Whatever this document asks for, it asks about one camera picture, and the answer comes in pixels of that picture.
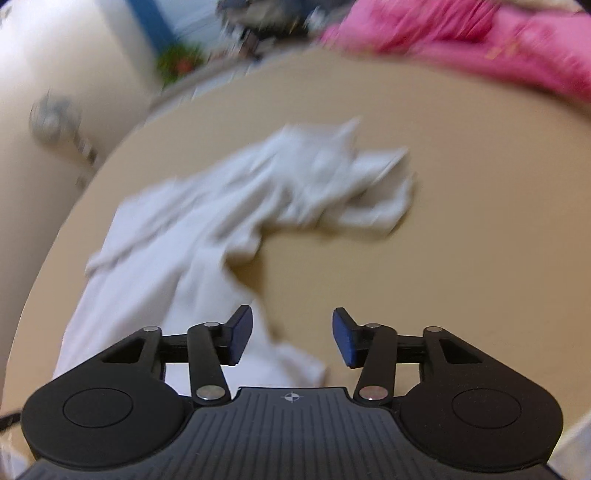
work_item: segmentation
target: green plant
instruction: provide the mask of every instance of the green plant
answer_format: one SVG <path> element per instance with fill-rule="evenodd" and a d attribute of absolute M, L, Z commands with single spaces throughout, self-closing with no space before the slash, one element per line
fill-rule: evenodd
<path fill-rule="evenodd" d="M 156 69 L 164 81 L 164 86 L 167 86 L 204 63 L 205 55 L 200 45 L 175 43 L 160 54 Z"/>

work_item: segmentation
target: black circular cap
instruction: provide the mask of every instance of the black circular cap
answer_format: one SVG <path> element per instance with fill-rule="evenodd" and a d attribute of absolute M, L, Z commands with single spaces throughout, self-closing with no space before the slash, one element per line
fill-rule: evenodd
<path fill-rule="evenodd" d="M 511 425 L 521 414 L 519 402 L 508 393 L 491 388 L 474 388 L 453 399 L 453 412 L 468 425 L 500 429 Z"/>
<path fill-rule="evenodd" d="M 80 427 L 98 429 L 124 420 L 133 407 L 127 393 L 113 388 L 90 388 L 66 401 L 64 415 Z"/>
<path fill-rule="evenodd" d="M 442 463 L 506 472 L 547 461 L 562 431 L 562 412 L 543 388 L 514 373 L 421 382 L 400 400 L 405 434 Z"/>
<path fill-rule="evenodd" d="M 183 400 L 134 364 L 90 362 L 37 390 L 22 409 L 36 458 L 74 468 L 113 468 L 163 448 L 178 433 Z"/>

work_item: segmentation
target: white door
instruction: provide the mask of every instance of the white door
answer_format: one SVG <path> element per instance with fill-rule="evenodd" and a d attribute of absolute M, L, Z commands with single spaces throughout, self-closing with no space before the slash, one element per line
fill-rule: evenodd
<path fill-rule="evenodd" d="M 212 48 L 220 40 L 222 23 L 216 17 L 216 0 L 155 0 L 178 38 Z"/>

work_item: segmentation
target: black cable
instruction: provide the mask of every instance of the black cable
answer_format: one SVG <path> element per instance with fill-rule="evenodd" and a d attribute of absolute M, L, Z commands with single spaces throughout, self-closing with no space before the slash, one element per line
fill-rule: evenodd
<path fill-rule="evenodd" d="M 591 14 L 591 0 L 577 0 L 587 13 Z"/>
<path fill-rule="evenodd" d="M 19 411 L 6 415 L 4 417 L 0 417 L 0 433 L 4 432 L 4 430 L 8 430 L 12 425 L 20 421 L 21 413 Z"/>

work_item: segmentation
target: ribbed rubber surface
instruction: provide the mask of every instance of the ribbed rubber surface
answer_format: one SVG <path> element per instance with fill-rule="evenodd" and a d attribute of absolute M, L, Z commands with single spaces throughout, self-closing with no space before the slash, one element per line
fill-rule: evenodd
<path fill-rule="evenodd" d="M 140 463 L 70 471 L 44 460 L 22 480 L 556 480 L 536 466 L 464 472 L 418 451 L 389 412 L 352 403 L 344 389 L 243 388 L 223 407 L 201 408 L 179 437 Z"/>

